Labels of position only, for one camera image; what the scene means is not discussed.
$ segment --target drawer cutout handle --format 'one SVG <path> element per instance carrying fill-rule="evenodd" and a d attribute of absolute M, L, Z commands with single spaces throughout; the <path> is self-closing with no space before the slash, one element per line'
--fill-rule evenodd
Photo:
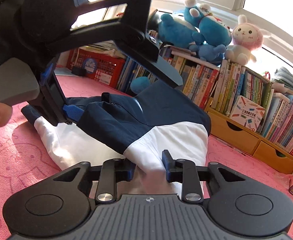
<path fill-rule="evenodd" d="M 278 150 L 276 150 L 276 155 L 280 158 L 286 157 L 283 153 L 279 152 Z"/>
<path fill-rule="evenodd" d="M 234 125 L 234 124 L 232 124 L 232 123 L 230 123 L 230 122 L 228 122 L 228 121 L 226 121 L 227 122 L 227 125 L 228 125 L 228 127 L 230 128 L 230 129 L 232 129 L 233 131 L 243 131 L 240 127 L 237 127 L 236 125 Z"/>

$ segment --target triangular cutout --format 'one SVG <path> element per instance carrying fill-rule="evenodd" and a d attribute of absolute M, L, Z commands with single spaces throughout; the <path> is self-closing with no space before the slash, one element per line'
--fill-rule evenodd
<path fill-rule="evenodd" d="M 224 168 L 219 168 L 219 172 L 226 182 L 245 181 L 245 179 L 235 175 L 234 173 L 227 171 Z"/>
<path fill-rule="evenodd" d="M 59 177 L 53 179 L 55 181 L 65 181 L 65 182 L 71 182 L 74 180 L 75 176 L 78 174 L 80 168 L 74 168 L 70 171 L 67 171 L 60 175 Z"/>

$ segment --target white fabric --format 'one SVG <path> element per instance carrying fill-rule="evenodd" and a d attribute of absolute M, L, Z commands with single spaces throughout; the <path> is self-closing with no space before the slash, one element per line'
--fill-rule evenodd
<path fill-rule="evenodd" d="M 102 165 L 112 158 L 128 158 L 137 168 L 131 182 L 118 183 L 118 194 L 168 194 L 181 195 L 180 183 L 167 183 L 165 168 L 161 161 L 162 151 L 169 150 L 173 159 L 188 159 L 196 165 L 205 165 L 208 134 L 201 124 L 180 122 L 152 128 L 118 154 L 105 144 L 88 136 L 75 124 L 51 125 L 43 117 L 34 127 L 52 160 L 62 169 L 81 161 L 92 166 Z M 93 184 L 90 196 L 94 196 L 97 183 Z"/>

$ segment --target black robotic gripper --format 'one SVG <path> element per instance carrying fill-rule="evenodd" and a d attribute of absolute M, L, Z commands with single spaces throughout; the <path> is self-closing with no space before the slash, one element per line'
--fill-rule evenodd
<path fill-rule="evenodd" d="M 162 153 L 168 182 L 182 194 L 121 195 L 116 183 L 133 178 L 135 164 L 111 159 L 80 162 L 12 195 L 3 217 L 11 238 L 93 239 L 290 239 L 293 203 L 282 192 L 218 162 L 196 166 Z M 88 198 L 97 181 L 95 198 Z M 204 199 L 200 181 L 210 198 Z"/>

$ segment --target pink and white plush bunny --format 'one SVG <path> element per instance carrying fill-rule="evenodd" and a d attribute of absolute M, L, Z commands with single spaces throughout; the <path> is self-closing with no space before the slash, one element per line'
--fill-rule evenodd
<path fill-rule="evenodd" d="M 233 45 L 227 46 L 224 58 L 242 66 L 247 65 L 250 60 L 256 62 L 257 59 L 251 51 L 260 49 L 263 38 L 270 36 L 270 32 L 248 23 L 245 15 L 239 15 L 238 26 L 232 31 Z"/>

